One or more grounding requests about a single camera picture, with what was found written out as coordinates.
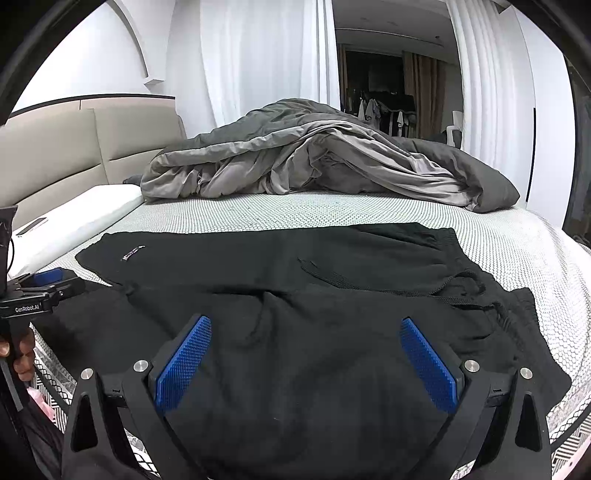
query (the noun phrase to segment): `crumpled duvet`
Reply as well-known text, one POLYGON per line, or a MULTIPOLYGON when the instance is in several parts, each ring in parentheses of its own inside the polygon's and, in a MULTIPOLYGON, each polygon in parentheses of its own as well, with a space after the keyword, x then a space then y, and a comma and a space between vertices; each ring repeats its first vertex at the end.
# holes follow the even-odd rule
POLYGON ((448 145, 390 137, 328 105, 281 100, 160 152, 147 198, 298 190, 394 192, 484 213, 519 193, 500 172, 448 145))

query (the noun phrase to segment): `silver bolt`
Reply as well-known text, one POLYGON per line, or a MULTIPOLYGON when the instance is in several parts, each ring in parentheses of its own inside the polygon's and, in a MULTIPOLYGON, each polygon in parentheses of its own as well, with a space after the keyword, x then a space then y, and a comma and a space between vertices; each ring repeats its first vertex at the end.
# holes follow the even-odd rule
POLYGON ((474 374, 480 370, 480 365, 478 365, 476 360, 466 360, 464 362, 464 368, 474 374))
POLYGON ((134 364, 134 370, 136 372, 145 372, 146 369, 148 368, 149 363, 146 360, 138 360, 135 364, 134 364))
POLYGON ((90 377, 92 377, 92 375, 94 374, 94 370, 91 368, 85 368, 82 373, 80 374, 80 376, 82 377, 82 380, 88 380, 90 377))
POLYGON ((521 370, 519 370, 519 373, 526 380, 530 380, 531 377, 534 376, 534 374, 531 372, 531 370, 529 368, 527 368, 527 367, 523 367, 521 370))

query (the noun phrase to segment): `mattress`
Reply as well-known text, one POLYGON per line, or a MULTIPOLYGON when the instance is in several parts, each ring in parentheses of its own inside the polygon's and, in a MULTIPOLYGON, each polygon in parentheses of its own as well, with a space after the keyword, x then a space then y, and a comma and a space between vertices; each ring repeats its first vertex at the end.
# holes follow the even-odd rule
MULTIPOLYGON (((503 288, 531 289, 541 333, 555 360, 573 380, 571 389, 547 417, 551 441, 558 439, 591 403, 591 255, 531 212, 513 207, 478 214, 380 194, 259 194, 147 203, 105 232, 206 233, 398 222, 453 228, 466 255, 491 273, 503 288)), ((65 267, 84 279, 104 283, 74 258, 101 236, 88 240, 45 269, 65 267)), ((38 350, 43 367, 58 378, 59 387, 71 394, 75 382, 70 373, 76 377, 79 372, 66 372, 40 338, 38 350)))

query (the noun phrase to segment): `pink fabric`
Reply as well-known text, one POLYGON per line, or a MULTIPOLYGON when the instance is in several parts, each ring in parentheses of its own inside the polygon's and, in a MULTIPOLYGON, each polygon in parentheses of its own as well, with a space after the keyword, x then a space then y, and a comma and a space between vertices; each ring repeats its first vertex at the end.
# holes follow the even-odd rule
POLYGON ((41 392, 31 387, 27 388, 27 391, 29 392, 31 398, 35 400, 35 403, 39 405, 39 408, 42 409, 43 413, 47 415, 47 418, 53 421, 53 418, 56 416, 56 412, 45 402, 45 398, 43 398, 41 392))

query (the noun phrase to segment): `headboard panel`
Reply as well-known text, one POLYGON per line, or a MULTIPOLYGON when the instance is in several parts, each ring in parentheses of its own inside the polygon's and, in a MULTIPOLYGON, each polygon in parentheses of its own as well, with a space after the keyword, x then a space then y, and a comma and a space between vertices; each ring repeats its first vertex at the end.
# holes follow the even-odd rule
POLYGON ((170 97, 81 97, 27 109, 0 127, 0 207, 19 206, 19 228, 95 185, 141 174, 183 138, 170 97))

